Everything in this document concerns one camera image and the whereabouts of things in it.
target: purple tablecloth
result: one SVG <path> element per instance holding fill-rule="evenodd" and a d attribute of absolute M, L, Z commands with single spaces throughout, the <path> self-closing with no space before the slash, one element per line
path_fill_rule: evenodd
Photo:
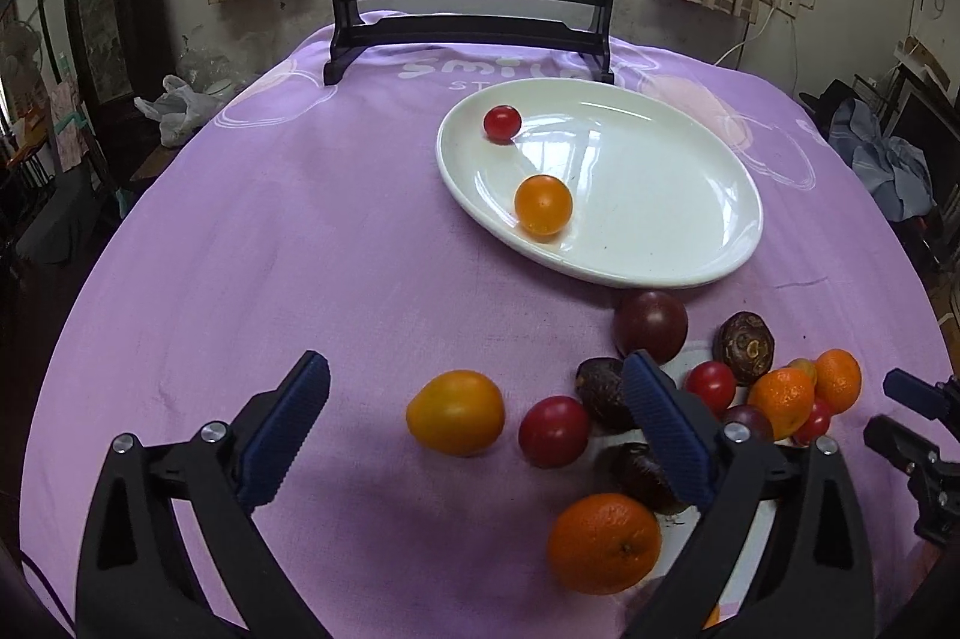
<path fill-rule="evenodd" d="M 577 469 L 531 469 L 515 445 L 530 404 L 570 393 L 580 361 L 611 353 L 611 294 L 488 235 L 434 161 L 440 120 L 472 91 L 587 70 L 563 53 L 397 46 L 368 52 L 328 88 L 328 37 L 308 38 L 191 140 L 104 251 L 40 394 L 23 550 L 72 609 L 86 508 L 112 438 L 189 438 L 232 419 L 315 349 L 331 365 L 330 401 L 254 519 L 337 639 L 613 639 L 621 602 L 563 591 L 544 561 L 554 518 L 589 481 Z M 943 439 L 880 386 L 894 366 L 949 375 L 920 282 L 856 176 L 780 91 L 668 51 L 614 52 L 619 84 L 721 134 L 763 198 L 752 260 L 683 293 L 690 338 L 708 339 L 748 308 L 774 332 L 778 364 L 842 347 L 863 366 L 863 395 L 832 434 L 861 498 L 886 615 L 909 588 L 916 509 L 905 477 L 865 450 L 861 430 L 885 412 Z M 491 376 L 508 407 L 500 441 L 472 460 L 422 450 L 404 423 L 421 385 L 458 367 Z M 193 524 L 186 537 L 198 549 Z M 235 615 L 212 563 L 197 567 L 211 602 Z"/>

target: blue gripper pad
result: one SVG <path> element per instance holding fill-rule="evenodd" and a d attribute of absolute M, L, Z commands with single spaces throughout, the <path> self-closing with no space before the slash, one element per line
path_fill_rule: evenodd
<path fill-rule="evenodd" d="M 899 368 L 894 368 L 883 380 L 883 394 L 928 420 L 942 420 L 949 412 L 943 390 Z"/>
<path fill-rule="evenodd" d="M 275 393 L 277 399 L 237 461 L 237 502 L 247 513 L 270 503 L 330 395 L 323 355 L 308 353 Z"/>
<path fill-rule="evenodd" d="M 716 498 L 712 457 L 680 410 L 673 380 L 645 352 L 623 361 L 622 380 L 627 409 L 664 467 L 674 495 L 701 511 L 709 509 Z"/>

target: orange cherry tomato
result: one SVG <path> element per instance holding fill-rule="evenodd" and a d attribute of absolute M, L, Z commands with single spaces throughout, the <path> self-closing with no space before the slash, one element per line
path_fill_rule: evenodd
<path fill-rule="evenodd" d="M 531 176 L 517 188 L 514 211 L 528 233 L 553 236 L 570 222 L 573 196 L 560 179 Z"/>
<path fill-rule="evenodd" d="M 503 431 L 503 396 L 476 371 L 448 371 L 426 383 L 407 406 L 407 428 L 424 447 L 469 457 Z"/>

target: orange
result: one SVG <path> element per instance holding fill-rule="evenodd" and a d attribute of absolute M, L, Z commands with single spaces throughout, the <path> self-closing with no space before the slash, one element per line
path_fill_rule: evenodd
<path fill-rule="evenodd" d="M 860 397 L 863 377 L 856 358 L 843 349 L 828 349 L 817 358 L 817 395 L 833 409 L 846 412 Z"/>
<path fill-rule="evenodd" d="M 578 500 L 557 518 L 546 545 L 560 584 L 591 596 L 609 596 L 639 583 L 660 549 L 656 517 L 618 493 Z"/>
<path fill-rule="evenodd" d="M 424 447 L 467 457 L 503 431 L 503 396 L 483 374 L 448 371 L 426 383 L 407 406 L 407 428 Z"/>
<path fill-rule="evenodd" d="M 813 411 L 813 382 L 798 368 L 778 368 L 760 377 L 747 403 L 767 415 L 774 441 L 792 436 Z"/>
<path fill-rule="evenodd" d="M 798 368 L 800 371 L 803 371 L 810 380 L 813 382 L 813 386 L 817 386 L 817 364 L 814 361 L 809 361 L 806 358 L 797 358 L 795 361 L 790 361 L 786 364 L 787 368 Z"/>

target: red fruit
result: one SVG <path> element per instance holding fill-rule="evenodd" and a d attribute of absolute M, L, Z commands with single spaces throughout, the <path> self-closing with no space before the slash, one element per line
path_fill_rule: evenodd
<path fill-rule="evenodd" d="M 800 429 L 793 434 L 793 443 L 800 447 L 808 447 L 820 436 L 824 436 L 830 427 L 830 420 L 833 418 L 833 411 L 827 405 L 827 402 L 819 396 L 813 400 L 813 412 L 810 417 L 800 426 Z"/>
<path fill-rule="evenodd" d="M 517 440 L 536 468 L 560 468 L 584 453 L 589 436 L 590 418 L 584 408 L 572 398 L 555 395 L 531 407 Z"/>
<path fill-rule="evenodd" d="M 497 143 L 508 143 L 520 132 L 520 112 L 513 106 L 495 106 L 483 117 L 483 129 L 487 137 Z"/>
<path fill-rule="evenodd" d="M 621 355 L 645 349 L 663 365 L 683 348 L 687 327 L 686 309 L 673 295 L 634 290 L 613 313 L 613 343 Z"/>
<path fill-rule="evenodd" d="M 741 404 L 737 407 L 730 407 L 720 416 L 720 422 L 726 425 L 728 422 L 738 422 L 746 425 L 751 436 L 760 438 L 761 441 L 773 443 L 774 426 L 767 419 L 767 415 L 761 412 L 757 407 Z"/>
<path fill-rule="evenodd" d="M 719 361 L 702 362 L 686 375 L 683 389 L 699 396 L 707 408 L 719 417 L 733 403 L 736 377 L 726 364 Z"/>

